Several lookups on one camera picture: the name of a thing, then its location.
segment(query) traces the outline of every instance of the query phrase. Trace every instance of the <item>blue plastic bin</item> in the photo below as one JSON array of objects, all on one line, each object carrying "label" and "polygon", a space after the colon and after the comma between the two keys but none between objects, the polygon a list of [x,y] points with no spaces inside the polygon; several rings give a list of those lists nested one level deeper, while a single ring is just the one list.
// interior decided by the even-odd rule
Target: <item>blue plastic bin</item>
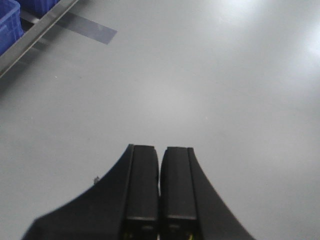
[{"label": "blue plastic bin", "polygon": [[14,0],[0,0],[0,55],[23,34],[19,3]]},{"label": "blue plastic bin", "polygon": [[38,17],[45,15],[59,0],[16,0],[21,7]]}]

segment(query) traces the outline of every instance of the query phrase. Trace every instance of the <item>metal rack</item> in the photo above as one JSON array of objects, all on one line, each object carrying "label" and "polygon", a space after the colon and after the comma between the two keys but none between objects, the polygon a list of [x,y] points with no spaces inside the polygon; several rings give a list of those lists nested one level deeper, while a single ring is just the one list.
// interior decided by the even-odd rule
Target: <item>metal rack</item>
[{"label": "metal rack", "polygon": [[26,32],[0,56],[0,78],[70,9],[78,0],[60,0],[49,12],[38,19],[21,11]]}]

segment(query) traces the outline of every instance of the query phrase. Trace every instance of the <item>gray floor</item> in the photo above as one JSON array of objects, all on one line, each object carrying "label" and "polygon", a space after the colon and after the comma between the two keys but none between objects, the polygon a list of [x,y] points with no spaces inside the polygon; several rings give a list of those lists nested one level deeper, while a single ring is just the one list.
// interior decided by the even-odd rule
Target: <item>gray floor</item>
[{"label": "gray floor", "polygon": [[0,239],[129,143],[191,146],[257,240],[320,239],[320,1],[81,0],[0,79]]}]

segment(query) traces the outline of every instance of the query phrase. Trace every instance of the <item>gray tape strip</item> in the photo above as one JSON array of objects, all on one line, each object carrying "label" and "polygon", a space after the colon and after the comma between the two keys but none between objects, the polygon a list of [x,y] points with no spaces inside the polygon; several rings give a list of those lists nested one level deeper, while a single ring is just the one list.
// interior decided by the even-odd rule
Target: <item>gray tape strip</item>
[{"label": "gray tape strip", "polygon": [[103,44],[110,43],[117,33],[114,29],[90,21],[71,12],[67,12],[57,22],[57,25]]}]

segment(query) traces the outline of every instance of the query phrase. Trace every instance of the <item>metal shelf rail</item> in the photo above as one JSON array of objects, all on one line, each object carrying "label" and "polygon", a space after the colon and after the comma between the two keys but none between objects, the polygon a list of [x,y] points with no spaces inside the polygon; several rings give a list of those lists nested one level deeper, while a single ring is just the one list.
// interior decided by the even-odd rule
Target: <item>metal shelf rail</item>
[{"label": "metal shelf rail", "polygon": [[24,35],[0,56],[0,78],[77,2],[60,0],[40,19],[22,10],[21,20],[29,24],[24,25]]}]

